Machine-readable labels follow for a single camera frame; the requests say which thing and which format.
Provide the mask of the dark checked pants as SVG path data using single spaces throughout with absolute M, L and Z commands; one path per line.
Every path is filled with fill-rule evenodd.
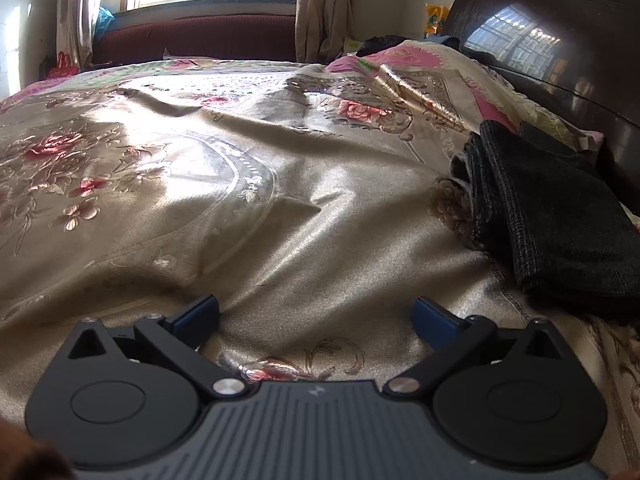
M 582 156 L 485 120 L 451 161 L 471 242 L 543 311 L 639 325 L 639 231 Z

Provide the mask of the floral bedspread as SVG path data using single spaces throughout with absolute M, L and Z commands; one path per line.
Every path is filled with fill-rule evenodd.
M 254 378 L 387 382 L 427 356 L 414 298 L 534 317 L 457 236 L 450 159 L 485 120 L 451 70 L 172 58 L 1 105 L 1 416 L 83 318 L 212 294 L 210 360 Z

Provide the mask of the floral pillow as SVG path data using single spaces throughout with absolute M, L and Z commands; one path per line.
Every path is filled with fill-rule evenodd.
M 480 62 L 464 54 L 428 41 L 405 40 L 398 46 L 360 58 L 349 54 L 328 66 L 331 73 L 359 72 L 367 76 L 378 74 L 383 67 L 392 70 L 451 70 L 469 88 L 480 116 L 493 119 L 515 132 L 527 122 L 575 151 L 600 150 L 604 134 L 579 129 L 557 114 L 550 112 L 510 82 Z

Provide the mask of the red gift bag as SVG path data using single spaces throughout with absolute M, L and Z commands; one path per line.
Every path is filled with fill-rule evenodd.
M 67 78 L 80 73 L 80 67 L 77 66 L 68 53 L 58 52 L 55 66 L 53 66 L 47 74 L 48 79 Z

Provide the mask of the black bag on nightstand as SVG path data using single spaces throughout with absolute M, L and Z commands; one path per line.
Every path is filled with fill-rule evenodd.
M 358 58 L 363 58 L 364 56 L 399 46 L 406 40 L 407 37 L 398 35 L 374 36 L 363 41 L 361 46 L 358 48 L 356 55 Z

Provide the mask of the maroon sofa bench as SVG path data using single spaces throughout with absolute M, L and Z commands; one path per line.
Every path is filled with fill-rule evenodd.
M 295 18 L 287 15 L 236 14 L 109 30 L 94 44 L 96 65 L 128 65 L 178 58 L 293 62 Z

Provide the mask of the dark wooden headboard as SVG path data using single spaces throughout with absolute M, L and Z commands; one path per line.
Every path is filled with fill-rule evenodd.
M 454 0 L 445 32 L 639 181 L 639 0 Z

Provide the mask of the yellow package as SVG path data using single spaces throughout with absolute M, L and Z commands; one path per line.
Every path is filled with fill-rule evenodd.
M 448 6 L 427 4 L 425 6 L 424 36 L 435 36 L 442 33 L 448 18 L 450 9 Z

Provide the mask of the blue plastic bag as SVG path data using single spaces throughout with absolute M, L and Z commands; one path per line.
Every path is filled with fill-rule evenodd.
M 104 34 L 111 27 L 114 22 L 114 14 L 105 9 L 103 6 L 99 7 L 98 17 L 96 18 L 96 24 L 94 25 L 93 41 L 98 42 L 104 36 Z

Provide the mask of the right beige curtain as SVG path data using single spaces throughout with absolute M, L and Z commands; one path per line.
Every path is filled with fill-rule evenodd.
M 296 0 L 295 53 L 299 63 L 332 62 L 352 36 L 352 0 Z

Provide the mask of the beige curtain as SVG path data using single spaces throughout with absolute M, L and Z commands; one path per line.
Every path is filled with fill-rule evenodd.
M 91 62 L 101 0 L 56 0 L 56 52 L 84 70 Z
M 299 63 L 332 62 L 352 36 L 352 0 L 296 0 L 295 53 Z

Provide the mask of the left beige curtain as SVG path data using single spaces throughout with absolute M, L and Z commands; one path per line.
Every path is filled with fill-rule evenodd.
M 91 62 L 101 0 L 56 0 L 56 52 L 84 70 Z

